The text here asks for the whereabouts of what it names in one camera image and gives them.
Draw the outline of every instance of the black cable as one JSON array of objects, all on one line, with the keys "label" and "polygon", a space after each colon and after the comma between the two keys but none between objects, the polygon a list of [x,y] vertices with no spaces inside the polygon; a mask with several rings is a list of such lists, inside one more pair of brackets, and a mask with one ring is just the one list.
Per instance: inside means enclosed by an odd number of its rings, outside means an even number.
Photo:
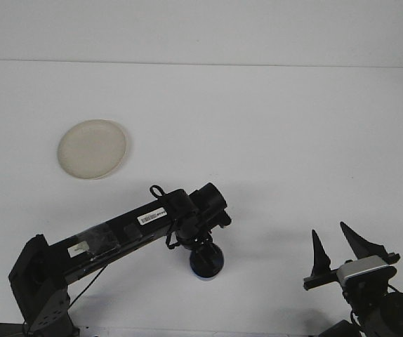
[{"label": "black cable", "polygon": [[24,335],[24,337],[28,337],[28,334],[30,333],[30,327],[28,327],[28,331],[27,333],[25,333],[25,323],[26,321],[22,323],[22,335]]},{"label": "black cable", "polygon": [[100,274],[102,273],[103,270],[105,270],[106,267],[107,267],[107,265],[106,265],[105,267],[103,267],[102,269],[100,269],[100,271],[98,272],[98,274],[93,278],[93,280],[92,280],[91,282],[89,282],[89,284],[86,286],[86,288],[83,289],[83,291],[70,303],[69,308],[74,305],[74,303],[81,297],[81,295],[84,294],[84,292],[85,292],[86,290],[88,290],[88,288],[89,288],[90,286],[92,286],[92,283],[94,283],[94,282],[96,281],[97,277],[100,276]]},{"label": "black cable", "polygon": [[399,290],[396,289],[394,286],[391,286],[391,285],[389,284],[388,287],[391,288],[393,291],[399,293]]}]

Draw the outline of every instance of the white wall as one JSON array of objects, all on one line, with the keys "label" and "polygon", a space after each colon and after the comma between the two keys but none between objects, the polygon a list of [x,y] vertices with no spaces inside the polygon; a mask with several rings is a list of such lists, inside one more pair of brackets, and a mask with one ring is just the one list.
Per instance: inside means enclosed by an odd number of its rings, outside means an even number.
[{"label": "white wall", "polygon": [[0,59],[403,67],[403,1],[0,1]]}]

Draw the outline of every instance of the white table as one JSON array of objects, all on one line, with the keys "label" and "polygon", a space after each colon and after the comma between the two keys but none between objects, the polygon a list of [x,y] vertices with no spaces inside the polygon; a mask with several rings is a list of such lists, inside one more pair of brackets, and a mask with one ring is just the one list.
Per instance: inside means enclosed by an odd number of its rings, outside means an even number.
[{"label": "white table", "polygon": [[[77,180],[56,149],[93,118],[125,126],[131,150],[112,176]],[[22,321],[7,276],[30,237],[109,220],[155,183],[209,181],[233,219],[213,233],[224,270],[202,282],[161,239],[106,269],[78,325],[319,333],[350,308],[337,284],[303,290],[310,230],[338,267],[354,257],[341,220],[401,253],[403,290],[403,69],[0,62],[0,321]]]}]

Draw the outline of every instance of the black wire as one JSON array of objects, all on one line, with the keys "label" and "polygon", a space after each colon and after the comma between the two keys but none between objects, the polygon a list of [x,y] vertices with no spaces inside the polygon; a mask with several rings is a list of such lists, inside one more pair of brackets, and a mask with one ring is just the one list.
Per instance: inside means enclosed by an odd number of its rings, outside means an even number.
[{"label": "black wire", "polygon": [[359,331],[364,332],[364,330],[362,330],[362,327],[356,322],[355,316],[353,316],[354,313],[355,312],[353,310],[351,310],[351,312],[350,312],[351,322],[353,323],[354,326],[356,326],[359,329]]},{"label": "black wire", "polygon": [[394,286],[391,286],[391,285],[389,284],[388,287],[391,288],[393,291],[399,293],[399,290],[396,289]]},{"label": "black wire", "polygon": [[86,288],[83,289],[83,291],[70,303],[69,308],[74,305],[74,303],[81,297],[81,295],[84,294],[84,292],[85,292],[86,290],[88,290],[88,288],[89,288],[90,286],[92,286],[92,283],[94,283],[94,282],[96,281],[97,277],[100,276],[100,274],[102,273],[103,270],[105,270],[106,267],[107,267],[107,265],[106,265],[105,267],[103,267],[102,269],[100,269],[100,271],[98,272],[98,274],[93,278],[93,280],[92,280],[91,282],[89,282],[89,284],[86,286]]},{"label": "black wire", "polygon": [[24,337],[28,337],[28,334],[30,333],[30,327],[28,327],[28,331],[27,333],[25,333],[25,323],[26,321],[22,323],[22,335],[24,335]]}]

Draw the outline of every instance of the cable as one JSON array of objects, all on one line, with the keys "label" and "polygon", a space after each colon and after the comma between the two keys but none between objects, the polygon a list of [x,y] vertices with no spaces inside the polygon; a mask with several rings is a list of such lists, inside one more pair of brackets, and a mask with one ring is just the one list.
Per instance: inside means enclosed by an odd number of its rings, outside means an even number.
[{"label": "cable", "polygon": [[391,286],[390,284],[388,285],[389,288],[391,288],[393,291],[395,291],[396,293],[399,293],[399,290],[396,289],[394,286]]},{"label": "cable", "polygon": [[98,274],[93,278],[93,280],[92,280],[91,282],[89,282],[89,284],[86,286],[86,288],[83,289],[83,291],[70,303],[69,308],[74,305],[74,303],[81,297],[81,295],[84,294],[84,292],[85,292],[86,290],[88,290],[88,288],[89,288],[90,286],[92,286],[92,283],[94,283],[94,282],[96,281],[97,277],[100,276],[100,274],[102,273],[103,270],[105,270],[106,267],[107,267],[107,265],[106,265],[105,267],[103,267],[102,269],[100,269],[100,271],[98,272]]}]

